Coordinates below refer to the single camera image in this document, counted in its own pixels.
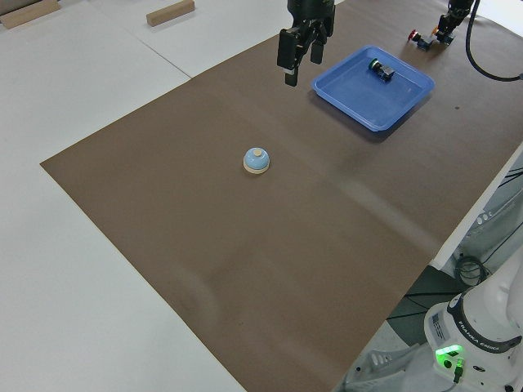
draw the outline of blue tray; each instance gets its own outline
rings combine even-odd
[[[389,82],[369,69],[374,58],[396,71]],[[312,88],[371,131],[385,131],[434,88],[434,81],[383,49],[369,45],[314,79]]]

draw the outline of blue dome-shaped object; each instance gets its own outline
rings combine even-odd
[[[253,147],[244,156],[244,167],[250,173],[262,174],[269,168],[269,154],[259,147]]]

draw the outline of green indicator light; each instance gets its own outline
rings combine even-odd
[[[463,351],[463,347],[460,345],[450,345],[449,347],[436,350],[436,356],[453,353],[454,351]]]

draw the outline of white table surface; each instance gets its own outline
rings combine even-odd
[[[482,0],[483,15],[494,1],[520,6]],[[243,390],[39,166],[291,23],[284,0],[196,0],[191,15],[145,23],[173,2],[61,0],[0,26],[0,390]]]

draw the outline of brown paper sheet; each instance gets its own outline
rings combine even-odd
[[[272,38],[42,165],[249,392],[329,391],[522,140],[523,83],[472,70],[465,26],[446,50],[406,42],[445,9],[344,2],[298,88]],[[366,44],[436,81],[380,136],[309,85]],[[478,20],[485,67],[514,74],[521,44]]]

